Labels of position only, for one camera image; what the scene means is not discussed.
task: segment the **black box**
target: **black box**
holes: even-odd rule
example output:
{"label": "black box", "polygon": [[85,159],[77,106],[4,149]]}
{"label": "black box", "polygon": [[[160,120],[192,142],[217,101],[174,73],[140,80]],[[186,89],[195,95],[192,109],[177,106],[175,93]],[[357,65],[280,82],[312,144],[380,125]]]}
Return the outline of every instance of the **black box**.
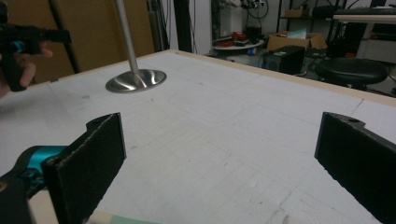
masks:
{"label": "black box", "polygon": [[304,47],[288,45],[264,55],[262,68],[289,75],[300,74],[304,54]]}

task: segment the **human hand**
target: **human hand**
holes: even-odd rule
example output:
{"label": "human hand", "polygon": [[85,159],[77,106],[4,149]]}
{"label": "human hand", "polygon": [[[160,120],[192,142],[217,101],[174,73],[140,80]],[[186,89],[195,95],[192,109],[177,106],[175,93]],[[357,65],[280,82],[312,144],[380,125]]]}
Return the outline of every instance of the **human hand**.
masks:
{"label": "human hand", "polygon": [[[47,42],[40,43],[41,55],[47,58],[52,57],[53,52],[50,49],[47,49]],[[26,55],[18,54],[15,56],[18,65],[22,70],[22,75],[20,79],[20,84],[23,87],[29,86],[33,77],[35,76],[35,64],[26,62]],[[0,69],[0,98],[5,96],[10,91],[6,78],[4,77],[3,72]]]}

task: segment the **black handheld device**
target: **black handheld device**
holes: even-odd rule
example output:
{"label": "black handheld device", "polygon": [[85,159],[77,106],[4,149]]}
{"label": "black handheld device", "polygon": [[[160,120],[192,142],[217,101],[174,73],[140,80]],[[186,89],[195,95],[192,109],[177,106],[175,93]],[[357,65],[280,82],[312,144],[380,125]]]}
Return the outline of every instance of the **black handheld device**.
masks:
{"label": "black handheld device", "polygon": [[22,70],[14,54],[41,54],[40,42],[71,43],[66,30],[48,30],[34,26],[21,26],[7,23],[7,4],[0,3],[0,67],[12,91],[24,91],[20,80]]}

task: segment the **stool seat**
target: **stool seat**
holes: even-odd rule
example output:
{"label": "stool seat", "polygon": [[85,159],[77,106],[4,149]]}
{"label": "stool seat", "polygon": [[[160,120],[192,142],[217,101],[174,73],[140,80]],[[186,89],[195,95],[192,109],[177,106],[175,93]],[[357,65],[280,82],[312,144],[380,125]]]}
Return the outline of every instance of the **stool seat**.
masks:
{"label": "stool seat", "polygon": [[315,72],[330,82],[351,85],[375,84],[388,76],[384,64],[356,58],[324,60],[316,66]]}

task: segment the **metal stand base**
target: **metal stand base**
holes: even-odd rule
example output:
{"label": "metal stand base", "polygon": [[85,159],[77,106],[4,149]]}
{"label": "metal stand base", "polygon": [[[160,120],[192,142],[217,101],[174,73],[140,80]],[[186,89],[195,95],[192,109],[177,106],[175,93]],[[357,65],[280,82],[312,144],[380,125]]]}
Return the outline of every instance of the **metal stand base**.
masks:
{"label": "metal stand base", "polygon": [[138,69],[113,77],[106,84],[106,89],[113,92],[137,92],[156,87],[166,80],[166,74],[157,70]]}

